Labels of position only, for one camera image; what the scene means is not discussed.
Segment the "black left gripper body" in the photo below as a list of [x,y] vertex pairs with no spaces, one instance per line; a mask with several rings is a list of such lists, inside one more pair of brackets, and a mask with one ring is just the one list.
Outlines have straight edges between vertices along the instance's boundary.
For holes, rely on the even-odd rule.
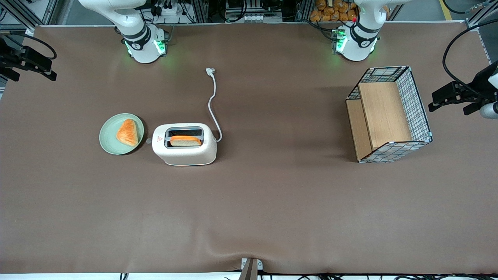
[[471,82],[464,87],[461,83],[453,81],[455,98],[454,102],[483,102],[487,101],[486,90],[487,82]]

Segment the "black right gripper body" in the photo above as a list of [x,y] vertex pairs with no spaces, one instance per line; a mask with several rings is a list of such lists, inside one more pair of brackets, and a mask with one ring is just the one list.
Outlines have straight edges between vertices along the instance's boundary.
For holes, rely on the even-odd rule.
[[12,38],[0,39],[0,69],[18,68],[23,70],[23,62],[19,56],[23,53],[23,45]]

